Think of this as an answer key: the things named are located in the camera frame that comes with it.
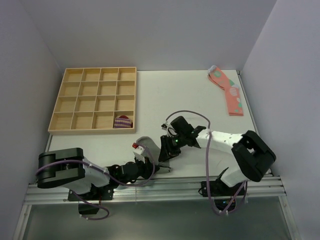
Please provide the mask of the grey sock with black stripes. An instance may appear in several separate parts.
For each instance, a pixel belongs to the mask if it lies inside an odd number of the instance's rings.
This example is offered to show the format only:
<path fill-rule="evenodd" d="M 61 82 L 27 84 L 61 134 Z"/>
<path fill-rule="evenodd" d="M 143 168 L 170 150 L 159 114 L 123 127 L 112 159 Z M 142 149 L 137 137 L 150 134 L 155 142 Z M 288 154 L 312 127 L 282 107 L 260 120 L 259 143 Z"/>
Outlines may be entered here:
<path fill-rule="evenodd" d="M 158 174 L 168 174 L 171 172 L 170 162 L 159 162 L 159 155 L 161 149 L 156 143 L 148 136 L 142 136 L 136 140 L 136 143 L 143 147 L 147 152 L 147 157 L 150 159 L 152 156 L 155 165 L 159 166 L 160 169 L 157 171 Z"/>

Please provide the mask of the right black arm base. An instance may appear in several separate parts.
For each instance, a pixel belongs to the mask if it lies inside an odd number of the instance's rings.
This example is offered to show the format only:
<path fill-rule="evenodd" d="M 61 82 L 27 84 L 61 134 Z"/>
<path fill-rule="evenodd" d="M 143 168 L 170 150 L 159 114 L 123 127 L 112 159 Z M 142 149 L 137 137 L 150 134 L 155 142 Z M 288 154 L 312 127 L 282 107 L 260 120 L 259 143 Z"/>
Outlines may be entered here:
<path fill-rule="evenodd" d="M 245 200 L 246 200 L 246 195 L 247 195 L 247 190 L 248 190 L 248 182 L 240 182 L 236 184 L 233 187 L 228 187 L 226 186 L 223 182 L 221 183 L 216 183 L 216 181 L 209 181 L 209 187 L 210 187 L 210 196 L 212 198 L 215 197 L 225 197 L 225 198 L 219 198 L 219 199 L 214 199 L 214 204 L 215 207 L 219 211 L 223 211 L 229 203 L 230 206 L 226 210 L 227 213 L 234 212 L 237 209 L 237 205 L 242 205 Z M 240 202 L 237 202 L 237 198 L 235 197 L 233 200 L 232 198 L 234 197 L 235 193 L 237 193 L 237 196 L 242 196 L 242 199 Z"/>

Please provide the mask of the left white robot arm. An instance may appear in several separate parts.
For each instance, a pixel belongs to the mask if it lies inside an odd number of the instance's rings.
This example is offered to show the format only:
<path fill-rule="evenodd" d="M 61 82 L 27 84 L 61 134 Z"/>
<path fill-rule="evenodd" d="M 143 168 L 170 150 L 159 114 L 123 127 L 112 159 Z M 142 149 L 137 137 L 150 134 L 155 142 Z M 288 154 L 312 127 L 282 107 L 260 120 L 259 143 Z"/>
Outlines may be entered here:
<path fill-rule="evenodd" d="M 75 147 L 41 153 L 35 175 L 40 189 L 64 187 L 91 200 L 99 189 L 134 184 L 138 178 L 148 180 L 159 169 L 148 155 L 136 156 L 124 165 L 101 167 L 90 162 L 82 148 Z"/>

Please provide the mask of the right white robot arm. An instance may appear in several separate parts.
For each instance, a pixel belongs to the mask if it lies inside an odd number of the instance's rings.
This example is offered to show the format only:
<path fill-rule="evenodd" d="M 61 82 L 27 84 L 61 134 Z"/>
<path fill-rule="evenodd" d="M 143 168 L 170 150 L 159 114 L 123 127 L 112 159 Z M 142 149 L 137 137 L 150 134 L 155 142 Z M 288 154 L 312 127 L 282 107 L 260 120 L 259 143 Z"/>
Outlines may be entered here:
<path fill-rule="evenodd" d="M 205 126 L 193 127 L 183 116 L 162 127 L 172 127 L 175 134 L 160 137 L 159 162 L 177 157 L 184 146 L 206 148 L 207 154 L 209 149 L 215 149 L 234 157 L 237 165 L 224 169 L 214 181 L 222 195 L 229 194 L 234 186 L 247 180 L 260 182 L 276 161 L 275 153 L 252 130 L 243 134 L 212 131 Z"/>

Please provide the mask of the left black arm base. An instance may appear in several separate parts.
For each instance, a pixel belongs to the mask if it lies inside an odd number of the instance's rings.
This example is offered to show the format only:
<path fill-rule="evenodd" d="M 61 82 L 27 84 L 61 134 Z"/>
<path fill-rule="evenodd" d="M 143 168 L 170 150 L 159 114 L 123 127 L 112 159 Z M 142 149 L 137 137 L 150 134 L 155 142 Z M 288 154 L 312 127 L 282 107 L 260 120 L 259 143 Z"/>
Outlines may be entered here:
<path fill-rule="evenodd" d="M 102 206 L 102 201 L 110 201 L 114 190 L 109 186 L 96 187 L 93 184 L 87 193 L 79 194 L 69 190 L 67 200 L 78 202 L 78 213 L 88 220 L 103 220 L 110 215 L 110 211 Z"/>

